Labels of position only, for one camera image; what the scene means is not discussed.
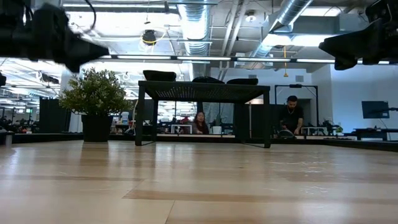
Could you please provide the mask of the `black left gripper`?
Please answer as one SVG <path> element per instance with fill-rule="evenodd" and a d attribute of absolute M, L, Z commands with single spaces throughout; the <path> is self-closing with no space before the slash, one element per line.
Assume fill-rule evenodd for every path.
<path fill-rule="evenodd" d="M 49 3 L 32 11 L 26 1 L 19 1 L 27 16 L 19 15 L 18 57 L 30 60 L 46 59 L 64 64 L 69 71 L 78 72 L 81 65 L 109 55 L 107 47 L 84 40 L 68 26 L 65 11 Z"/>

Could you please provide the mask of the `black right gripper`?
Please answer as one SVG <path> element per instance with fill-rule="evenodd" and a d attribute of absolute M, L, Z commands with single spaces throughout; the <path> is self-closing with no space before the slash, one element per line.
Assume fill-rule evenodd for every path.
<path fill-rule="evenodd" d="M 335 58 L 335 70 L 397 60 L 397 0 L 378 0 L 365 14 L 369 25 L 360 31 L 326 38 L 319 49 Z"/>

